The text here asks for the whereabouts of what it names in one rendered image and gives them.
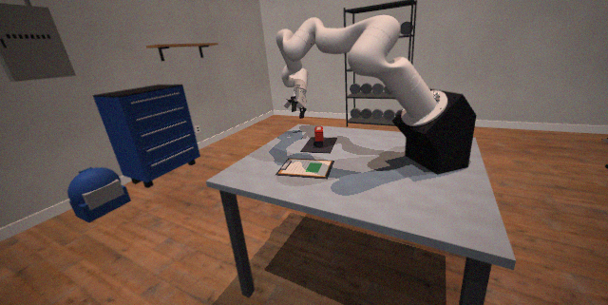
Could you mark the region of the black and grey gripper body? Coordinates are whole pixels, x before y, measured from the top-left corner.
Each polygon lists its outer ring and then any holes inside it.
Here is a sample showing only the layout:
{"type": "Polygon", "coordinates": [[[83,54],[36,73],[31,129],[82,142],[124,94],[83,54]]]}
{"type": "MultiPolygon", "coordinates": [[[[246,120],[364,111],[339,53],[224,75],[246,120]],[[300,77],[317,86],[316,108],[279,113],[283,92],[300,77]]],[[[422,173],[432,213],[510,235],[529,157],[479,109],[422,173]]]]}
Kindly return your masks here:
{"type": "Polygon", "coordinates": [[[304,108],[306,108],[306,91],[305,90],[303,90],[303,89],[296,89],[294,91],[294,95],[293,96],[295,96],[294,101],[295,102],[298,101],[298,103],[296,104],[297,108],[300,108],[302,106],[304,108]]]}

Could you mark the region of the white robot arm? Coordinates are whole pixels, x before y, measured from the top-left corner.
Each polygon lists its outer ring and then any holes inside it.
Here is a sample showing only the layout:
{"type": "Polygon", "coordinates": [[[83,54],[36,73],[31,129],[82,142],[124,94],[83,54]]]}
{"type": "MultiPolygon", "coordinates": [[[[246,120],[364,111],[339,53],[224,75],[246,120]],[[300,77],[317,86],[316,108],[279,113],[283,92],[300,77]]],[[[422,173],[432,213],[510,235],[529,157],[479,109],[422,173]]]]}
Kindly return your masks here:
{"type": "Polygon", "coordinates": [[[446,109],[446,94],[439,90],[429,90],[408,59],[398,57],[386,61],[400,36],[400,25],[395,18],[378,15],[343,29],[327,29],[322,26],[321,20],[310,18],[295,34],[288,29],[277,33],[276,43],[286,63],[281,74],[286,87],[307,92],[308,71],[302,68],[300,59],[316,44],[324,53],[349,52],[348,62],[354,73],[382,81],[403,107],[401,116],[405,124],[427,124],[446,109]]]}

